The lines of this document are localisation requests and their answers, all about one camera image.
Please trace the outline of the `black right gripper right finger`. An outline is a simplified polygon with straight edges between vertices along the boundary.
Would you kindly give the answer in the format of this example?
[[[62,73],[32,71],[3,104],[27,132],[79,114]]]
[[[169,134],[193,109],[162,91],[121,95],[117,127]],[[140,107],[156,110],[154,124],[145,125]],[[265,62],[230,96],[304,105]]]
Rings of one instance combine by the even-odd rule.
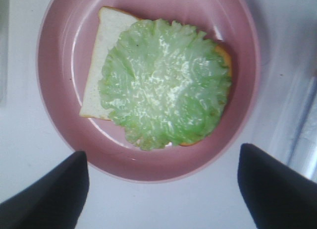
[[[317,184],[257,146],[241,145],[237,181],[257,228],[317,227]]]

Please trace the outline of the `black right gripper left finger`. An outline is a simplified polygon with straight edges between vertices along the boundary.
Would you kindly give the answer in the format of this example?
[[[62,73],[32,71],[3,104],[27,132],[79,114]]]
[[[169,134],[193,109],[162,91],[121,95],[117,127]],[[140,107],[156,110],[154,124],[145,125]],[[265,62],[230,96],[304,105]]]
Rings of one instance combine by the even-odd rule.
[[[89,191],[87,156],[73,153],[0,205],[2,229],[73,229]]]

